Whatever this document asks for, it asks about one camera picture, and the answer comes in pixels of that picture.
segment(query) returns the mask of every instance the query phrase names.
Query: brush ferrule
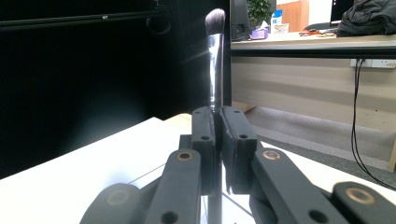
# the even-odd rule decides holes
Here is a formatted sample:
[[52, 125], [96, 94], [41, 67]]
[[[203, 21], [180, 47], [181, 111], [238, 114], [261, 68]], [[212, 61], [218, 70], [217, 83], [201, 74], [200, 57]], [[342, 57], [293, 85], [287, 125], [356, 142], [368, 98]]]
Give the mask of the brush ferrule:
[[223, 106], [223, 44], [224, 35], [216, 34], [207, 37], [207, 47], [210, 55], [210, 108], [217, 113]]

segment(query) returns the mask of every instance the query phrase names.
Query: white tabletop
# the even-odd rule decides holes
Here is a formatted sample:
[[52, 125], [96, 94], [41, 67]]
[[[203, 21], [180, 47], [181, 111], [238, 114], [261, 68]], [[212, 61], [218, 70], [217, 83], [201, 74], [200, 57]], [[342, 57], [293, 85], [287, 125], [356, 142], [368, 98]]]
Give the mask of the white tabletop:
[[[139, 188], [160, 176], [189, 125], [148, 119], [55, 160], [0, 180], [0, 223], [79, 223], [97, 194], [115, 183]], [[332, 191], [340, 181], [363, 183], [396, 204], [396, 192], [285, 151], [313, 184]], [[247, 195], [223, 197], [223, 223], [254, 223]], [[206, 223], [202, 206], [201, 223]]]

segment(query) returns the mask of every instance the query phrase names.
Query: floor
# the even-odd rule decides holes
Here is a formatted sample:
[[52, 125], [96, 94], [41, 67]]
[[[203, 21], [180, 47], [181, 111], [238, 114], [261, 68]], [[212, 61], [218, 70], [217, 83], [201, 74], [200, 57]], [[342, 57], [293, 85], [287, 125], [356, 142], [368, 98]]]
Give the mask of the floor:
[[[250, 109], [246, 116], [262, 141], [375, 182], [355, 162], [350, 124], [263, 107]], [[396, 173], [387, 170], [396, 133], [359, 126], [356, 133], [361, 159], [370, 173], [396, 188]]]

